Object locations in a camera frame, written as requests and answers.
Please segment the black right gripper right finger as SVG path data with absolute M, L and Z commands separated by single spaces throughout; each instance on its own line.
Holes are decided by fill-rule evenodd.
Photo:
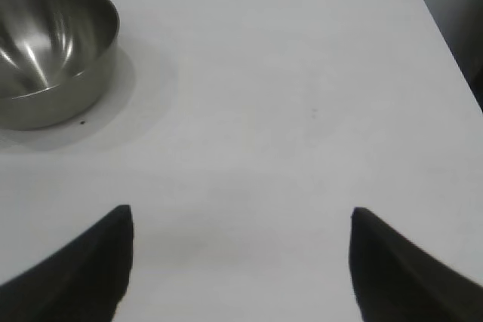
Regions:
M 364 321 L 480 321 L 482 287 L 369 209 L 352 212 L 349 271 Z

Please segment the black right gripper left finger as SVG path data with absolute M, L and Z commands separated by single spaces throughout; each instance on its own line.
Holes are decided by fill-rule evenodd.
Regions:
M 1 285 L 3 321 L 111 321 L 134 259 L 131 208 L 119 205 L 89 229 Z

